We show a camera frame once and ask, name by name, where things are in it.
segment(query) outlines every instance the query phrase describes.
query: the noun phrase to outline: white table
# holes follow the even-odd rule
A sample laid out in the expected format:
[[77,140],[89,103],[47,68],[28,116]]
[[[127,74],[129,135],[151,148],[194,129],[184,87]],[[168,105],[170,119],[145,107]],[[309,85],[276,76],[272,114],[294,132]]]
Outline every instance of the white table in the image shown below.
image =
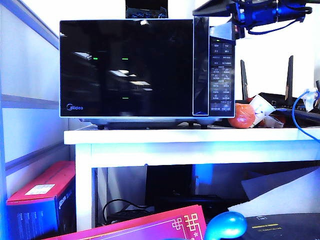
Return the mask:
[[[320,138],[320,128],[304,128]],[[144,165],[320,160],[320,144],[296,128],[97,130],[64,132],[75,145],[77,231],[95,226],[93,169]]]

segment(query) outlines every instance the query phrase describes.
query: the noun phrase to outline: microwave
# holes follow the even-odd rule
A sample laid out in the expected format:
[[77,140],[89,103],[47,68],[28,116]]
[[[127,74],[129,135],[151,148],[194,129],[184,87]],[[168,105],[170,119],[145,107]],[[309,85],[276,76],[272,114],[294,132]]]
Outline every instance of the microwave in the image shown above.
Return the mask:
[[235,46],[208,17],[60,21],[62,118],[99,129],[235,116]]

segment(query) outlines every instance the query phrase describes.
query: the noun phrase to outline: blue mouse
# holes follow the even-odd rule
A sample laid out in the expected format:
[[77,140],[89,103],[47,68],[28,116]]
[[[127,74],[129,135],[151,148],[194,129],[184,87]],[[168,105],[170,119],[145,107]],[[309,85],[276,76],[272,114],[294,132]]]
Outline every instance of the blue mouse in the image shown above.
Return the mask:
[[[204,240],[235,239],[247,230],[245,217],[235,211],[223,212],[208,223]],[[167,238],[164,240],[184,240],[184,238]]]

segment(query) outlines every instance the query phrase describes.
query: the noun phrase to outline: box label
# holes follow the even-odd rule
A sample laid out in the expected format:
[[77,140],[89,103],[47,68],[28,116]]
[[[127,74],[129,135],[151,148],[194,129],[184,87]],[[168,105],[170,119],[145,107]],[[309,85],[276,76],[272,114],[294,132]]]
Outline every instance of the box label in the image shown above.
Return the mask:
[[54,187],[55,184],[36,185],[31,188],[25,195],[46,194]]

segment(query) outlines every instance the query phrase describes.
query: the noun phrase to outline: black router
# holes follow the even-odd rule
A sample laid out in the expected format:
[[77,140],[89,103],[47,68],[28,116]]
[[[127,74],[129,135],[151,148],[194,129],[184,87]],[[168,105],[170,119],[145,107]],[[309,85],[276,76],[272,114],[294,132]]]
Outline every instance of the black router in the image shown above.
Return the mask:
[[[263,97],[266,101],[268,101],[272,106],[275,107],[276,114],[283,115],[286,117],[291,117],[293,104],[297,100],[296,97],[292,96],[293,91],[293,63],[294,63],[294,56],[290,56],[288,62],[288,72],[286,78],[286,89],[285,95],[282,94],[275,94],[275,93],[267,93],[267,92],[260,92],[259,95]],[[242,81],[242,101],[248,101],[249,98],[249,91],[248,91],[248,82],[247,82],[247,74],[246,74],[246,67],[245,62],[243,60],[240,61],[241,65],[241,81]],[[320,81],[316,81],[316,87],[318,91],[320,91]],[[294,116],[300,120],[307,120],[307,121],[316,121],[320,122],[320,100],[318,100],[314,104],[314,108],[312,111],[307,112],[304,101],[299,99],[297,102],[295,109],[294,109]]]

